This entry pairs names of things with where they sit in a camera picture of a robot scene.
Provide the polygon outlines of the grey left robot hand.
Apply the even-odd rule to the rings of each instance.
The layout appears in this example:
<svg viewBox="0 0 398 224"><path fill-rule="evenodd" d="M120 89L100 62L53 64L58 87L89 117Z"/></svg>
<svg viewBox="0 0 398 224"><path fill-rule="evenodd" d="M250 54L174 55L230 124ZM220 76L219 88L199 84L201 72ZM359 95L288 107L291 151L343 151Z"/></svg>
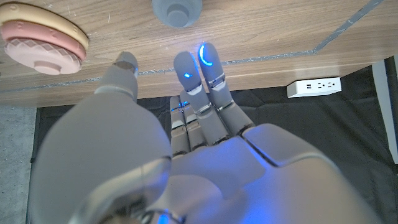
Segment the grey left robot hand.
<svg viewBox="0 0 398 224"><path fill-rule="evenodd" d="M130 52L52 126L30 178L34 223L381 222L324 153L248 118L212 44L174 67L172 136L137 104Z"/></svg>

